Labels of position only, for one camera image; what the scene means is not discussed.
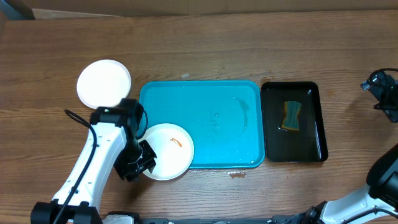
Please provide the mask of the white plate with orange streak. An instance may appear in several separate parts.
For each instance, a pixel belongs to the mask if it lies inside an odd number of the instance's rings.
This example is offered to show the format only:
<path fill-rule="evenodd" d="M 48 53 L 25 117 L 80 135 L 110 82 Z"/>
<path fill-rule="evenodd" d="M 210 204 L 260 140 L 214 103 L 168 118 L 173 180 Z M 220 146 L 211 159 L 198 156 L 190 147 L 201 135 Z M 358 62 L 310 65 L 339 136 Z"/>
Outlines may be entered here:
<path fill-rule="evenodd" d="M 185 173 L 193 161 L 193 140 L 186 130 L 175 124 L 157 124 L 146 131 L 141 141 L 146 141 L 157 156 L 152 172 L 143 172 L 150 179 L 175 179 Z"/>

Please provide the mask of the green yellow sponge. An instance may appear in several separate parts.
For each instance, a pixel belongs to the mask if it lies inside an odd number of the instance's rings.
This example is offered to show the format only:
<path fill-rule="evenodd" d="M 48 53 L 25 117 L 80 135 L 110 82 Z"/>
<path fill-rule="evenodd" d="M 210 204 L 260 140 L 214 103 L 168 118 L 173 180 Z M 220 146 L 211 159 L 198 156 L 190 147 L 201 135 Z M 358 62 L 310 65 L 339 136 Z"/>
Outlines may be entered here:
<path fill-rule="evenodd" d="M 298 101 L 285 101 L 282 110 L 280 129 L 299 131 L 299 116 L 302 104 Z"/>

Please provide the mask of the white plate with red ring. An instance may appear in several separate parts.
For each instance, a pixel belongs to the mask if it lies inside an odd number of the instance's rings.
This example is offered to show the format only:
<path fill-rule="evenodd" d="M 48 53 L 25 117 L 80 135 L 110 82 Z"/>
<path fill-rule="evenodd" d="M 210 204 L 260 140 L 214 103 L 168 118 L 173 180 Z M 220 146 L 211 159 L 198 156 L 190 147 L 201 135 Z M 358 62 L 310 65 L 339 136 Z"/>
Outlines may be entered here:
<path fill-rule="evenodd" d="M 126 98 L 132 87 L 128 69 L 120 62 L 103 59 L 89 64 L 78 77 L 76 92 L 89 108 L 114 107 Z"/>

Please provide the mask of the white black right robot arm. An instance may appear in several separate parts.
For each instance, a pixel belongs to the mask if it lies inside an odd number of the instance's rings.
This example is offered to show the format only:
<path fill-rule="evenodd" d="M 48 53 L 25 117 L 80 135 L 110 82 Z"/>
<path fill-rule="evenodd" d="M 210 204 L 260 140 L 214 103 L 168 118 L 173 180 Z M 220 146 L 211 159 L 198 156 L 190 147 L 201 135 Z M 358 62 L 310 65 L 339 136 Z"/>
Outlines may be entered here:
<path fill-rule="evenodd" d="M 396 68 L 373 71 L 361 84 L 378 100 L 374 109 L 382 110 L 390 121 L 397 122 L 397 80 L 387 72 Z M 380 157 L 368 172 L 366 183 L 345 197 L 322 202 L 304 213 L 283 219 L 283 223 L 366 223 L 391 216 L 397 218 L 397 146 Z"/>

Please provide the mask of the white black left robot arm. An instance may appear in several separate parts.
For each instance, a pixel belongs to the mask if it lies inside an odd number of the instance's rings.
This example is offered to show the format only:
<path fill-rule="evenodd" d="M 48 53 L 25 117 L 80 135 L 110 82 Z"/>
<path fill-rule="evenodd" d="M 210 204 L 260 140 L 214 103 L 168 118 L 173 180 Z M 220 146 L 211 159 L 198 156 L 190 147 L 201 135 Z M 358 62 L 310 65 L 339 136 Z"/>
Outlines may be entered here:
<path fill-rule="evenodd" d="M 130 182 L 156 165 L 155 152 L 137 134 L 141 119 L 148 117 L 146 111 L 140 104 L 133 108 L 99 107 L 89 121 L 70 110 L 65 114 L 88 128 L 86 143 L 53 199 L 34 205 L 31 223 L 139 223 L 139 215 L 131 212 L 109 212 L 101 218 L 99 207 L 111 170 Z"/>

